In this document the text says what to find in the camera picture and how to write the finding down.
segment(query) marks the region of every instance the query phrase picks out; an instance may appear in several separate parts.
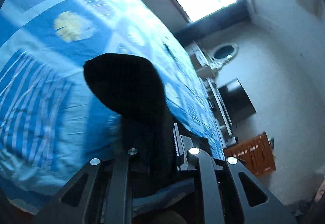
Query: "television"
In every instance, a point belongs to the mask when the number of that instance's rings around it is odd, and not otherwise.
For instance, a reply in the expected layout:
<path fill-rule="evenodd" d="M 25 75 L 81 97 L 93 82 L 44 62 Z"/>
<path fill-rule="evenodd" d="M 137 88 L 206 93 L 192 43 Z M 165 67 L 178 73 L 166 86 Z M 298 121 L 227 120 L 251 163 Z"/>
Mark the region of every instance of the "television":
<path fill-rule="evenodd" d="M 218 88 L 232 124 L 256 113 L 256 110 L 238 79 Z"/>

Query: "tv screen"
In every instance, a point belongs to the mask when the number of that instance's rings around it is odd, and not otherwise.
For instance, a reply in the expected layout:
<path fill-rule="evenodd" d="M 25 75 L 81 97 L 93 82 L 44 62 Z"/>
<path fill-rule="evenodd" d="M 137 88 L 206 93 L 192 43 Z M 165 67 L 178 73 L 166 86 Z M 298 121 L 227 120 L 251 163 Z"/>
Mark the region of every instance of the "tv screen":
<path fill-rule="evenodd" d="M 248 95 L 237 79 L 230 81 L 218 90 L 233 124 L 256 113 Z"/>

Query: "blue bedsheet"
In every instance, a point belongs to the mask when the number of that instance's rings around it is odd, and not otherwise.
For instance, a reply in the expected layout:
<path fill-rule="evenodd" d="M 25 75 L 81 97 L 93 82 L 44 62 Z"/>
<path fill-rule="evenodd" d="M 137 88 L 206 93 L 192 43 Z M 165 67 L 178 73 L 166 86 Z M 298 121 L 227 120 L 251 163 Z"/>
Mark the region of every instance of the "blue bedsheet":
<path fill-rule="evenodd" d="M 14 205 L 36 213 L 88 160 L 121 146 L 120 116 L 83 79 L 102 53 L 149 59 L 173 115 L 224 159 L 190 58 L 140 0 L 6 0 L 0 27 L 0 186 Z"/>

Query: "white wall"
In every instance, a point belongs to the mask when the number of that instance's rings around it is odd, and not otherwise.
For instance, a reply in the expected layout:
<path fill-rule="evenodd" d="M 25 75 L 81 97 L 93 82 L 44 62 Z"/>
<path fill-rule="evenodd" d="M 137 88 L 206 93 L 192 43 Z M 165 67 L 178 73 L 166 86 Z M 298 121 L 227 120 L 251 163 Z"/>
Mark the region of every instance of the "white wall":
<path fill-rule="evenodd" d="M 325 14 L 316 17 L 295 0 L 251 1 L 253 22 L 272 35 L 302 66 L 325 100 Z"/>
<path fill-rule="evenodd" d="M 218 86 L 238 78 L 256 114 L 234 126 L 246 141 L 266 131 L 274 137 L 277 170 L 262 182 L 284 203 L 309 199 L 315 171 L 325 163 L 325 108 L 308 76 L 264 30 L 240 24 L 206 37 L 200 46 L 238 44 L 238 54 L 220 70 Z"/>
<path fill-rule="evenodd" d="M 170 0 L 142 0 L 145 5 L 175 33 L 187 25 L 187 21 Z"/>

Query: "brown wooden cabinet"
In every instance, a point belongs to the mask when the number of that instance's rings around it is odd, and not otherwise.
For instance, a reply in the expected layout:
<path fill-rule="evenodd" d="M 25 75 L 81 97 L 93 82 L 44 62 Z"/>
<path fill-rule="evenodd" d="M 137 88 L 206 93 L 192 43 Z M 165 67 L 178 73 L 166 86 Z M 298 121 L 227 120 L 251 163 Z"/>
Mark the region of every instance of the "brown wooden cabinet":
<path fill-rule="evenodd" d="M 255 176 L 276 170 L 271 146 L 265 132 L 249 141 L 224 149 L 224 154 L 244 160 L 247 169 Z"/>

